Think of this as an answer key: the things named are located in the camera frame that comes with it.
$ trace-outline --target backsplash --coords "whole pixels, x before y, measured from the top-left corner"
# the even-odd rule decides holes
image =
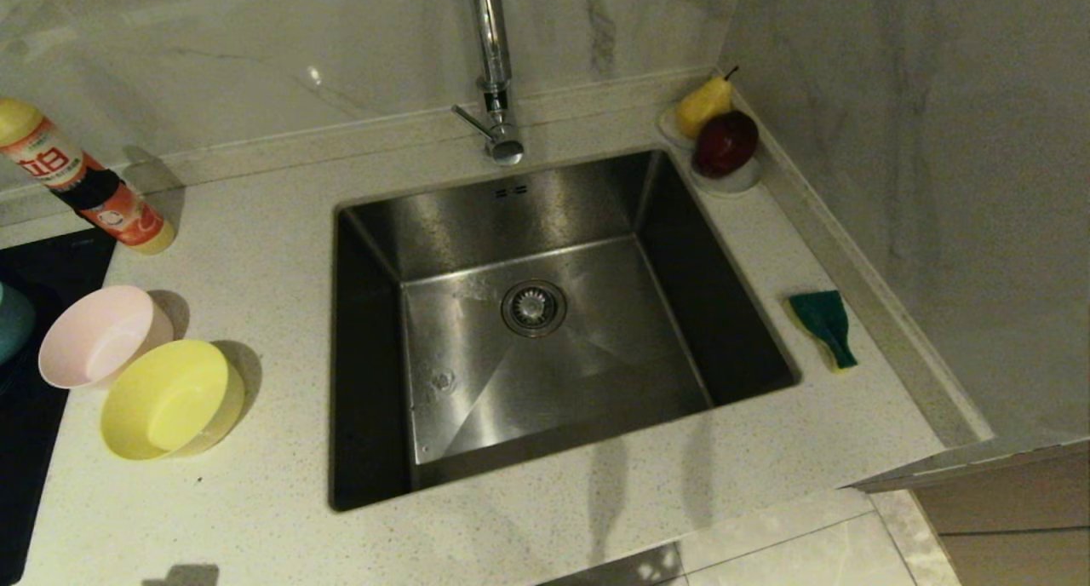
[[[998,436],[1090,434],[1090,0],[739,0],[720,66]]]
[[[711,68],[736,0],[504,1],[518,101]],[[0,94],[108,166],[477,100],[471,0],[0,0]],[[24,185],[0,166],[0,193]]]

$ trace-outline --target faucet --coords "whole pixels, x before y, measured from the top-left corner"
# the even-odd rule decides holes
[[[508,88],[511,85],[511,61],[507,53],[507,33],[504,30],[504,3],[501,0],[473,0],[484,74],[477,77],[477,88],[484,93],[488,112],[485,125],[458,105],[450,110],[485,136],[485,152],[501,166],[518,163],[522,159],[519,127],[510,108]]]

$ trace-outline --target sink drain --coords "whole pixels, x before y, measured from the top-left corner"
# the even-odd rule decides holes
[[[568,303],[564,292],[540,279],[522,282],[507,291],[500,312],[507,328],[523,338],[542,338],[564,322]]]

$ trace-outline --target stainless steel sink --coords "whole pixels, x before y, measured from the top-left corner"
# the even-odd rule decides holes
[[[340,209],[331,504],[795,383],[658,150]]]

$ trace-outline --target red apple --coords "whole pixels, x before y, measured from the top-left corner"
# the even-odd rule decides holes
[[[697,137],[692,168],[704,178],[725,178],[753,157],[756,143],[753,118],[737,110],[716,115]]]

